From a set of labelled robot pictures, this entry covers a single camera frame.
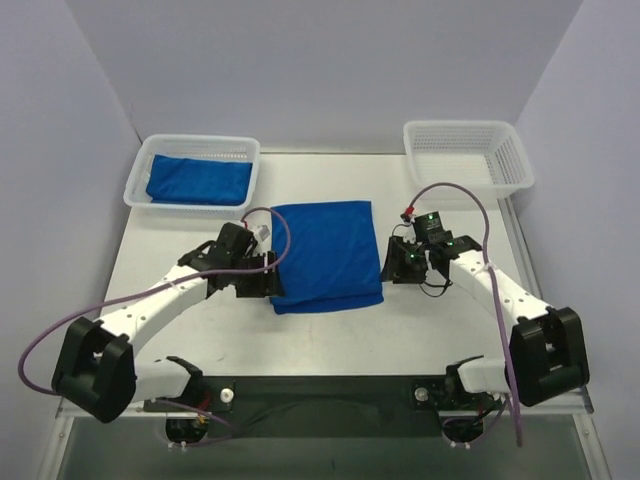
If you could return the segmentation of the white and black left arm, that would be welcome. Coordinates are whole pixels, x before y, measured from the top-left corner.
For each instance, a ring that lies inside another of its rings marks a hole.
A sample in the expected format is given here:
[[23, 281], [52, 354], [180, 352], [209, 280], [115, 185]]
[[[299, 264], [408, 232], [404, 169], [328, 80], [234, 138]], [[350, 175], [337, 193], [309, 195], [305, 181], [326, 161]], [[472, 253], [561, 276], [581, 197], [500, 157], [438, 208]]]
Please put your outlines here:
[[202, 370], [178, 356], [139, 364], [156, 334], [191, 307], [233, 287], [239, 298], [281, 296], [278, 255], [266, 249], [267, 226], [222, 226], [218, 237], [184, 254], [154, 285], [154, 294], [67, 328], [52, 390], [102, 423], [140, 401], [167, 399], [204, 409], [212, 395]]

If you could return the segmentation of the blue towels pile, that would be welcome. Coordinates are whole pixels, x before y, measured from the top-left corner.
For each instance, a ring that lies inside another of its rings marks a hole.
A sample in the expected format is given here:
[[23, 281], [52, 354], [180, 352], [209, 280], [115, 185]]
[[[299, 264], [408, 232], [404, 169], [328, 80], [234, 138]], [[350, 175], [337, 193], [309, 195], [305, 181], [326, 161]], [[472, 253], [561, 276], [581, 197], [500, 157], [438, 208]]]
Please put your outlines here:
[[285, 291], [278, 315], [366, 308], [384, 301], [372, 204], [366, 200], [275, 206], [272, 249]]

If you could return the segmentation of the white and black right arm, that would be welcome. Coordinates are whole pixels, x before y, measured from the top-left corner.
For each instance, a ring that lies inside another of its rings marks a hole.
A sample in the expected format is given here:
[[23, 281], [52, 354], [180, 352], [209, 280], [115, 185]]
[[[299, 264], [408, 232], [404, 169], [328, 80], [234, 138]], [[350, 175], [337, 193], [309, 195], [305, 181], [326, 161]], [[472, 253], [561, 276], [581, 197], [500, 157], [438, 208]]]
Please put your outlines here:
[[401, 216], [404, 234], [392, 234], [380, 274], [384, 282], [423, 286], [434, 270], [495, 315], [507, 341], [500, 358], [476, 356], [447, 369], [456, 392], [506, 394], [532, 407], [586, 386], [590, 369], [579, 315], [556, 309], [495, 267], [486, 246], [454, 236], [439, 213]]

